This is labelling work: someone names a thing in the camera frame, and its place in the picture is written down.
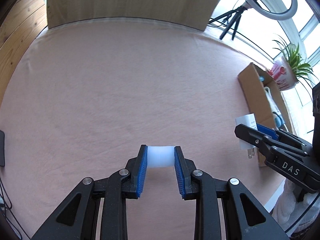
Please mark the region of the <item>white gloved right hand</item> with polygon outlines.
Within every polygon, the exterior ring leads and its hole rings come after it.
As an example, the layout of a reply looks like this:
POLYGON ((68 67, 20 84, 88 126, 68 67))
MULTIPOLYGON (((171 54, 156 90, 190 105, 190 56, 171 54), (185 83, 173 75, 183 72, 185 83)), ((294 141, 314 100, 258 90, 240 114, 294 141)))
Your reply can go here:
POLYGON ((288 236, 309 228, 319 215, 319 191, 306 193, 299 202, 294 194, 297 189, 296 184, 286 179, 272 212, 272 217, 288 236))

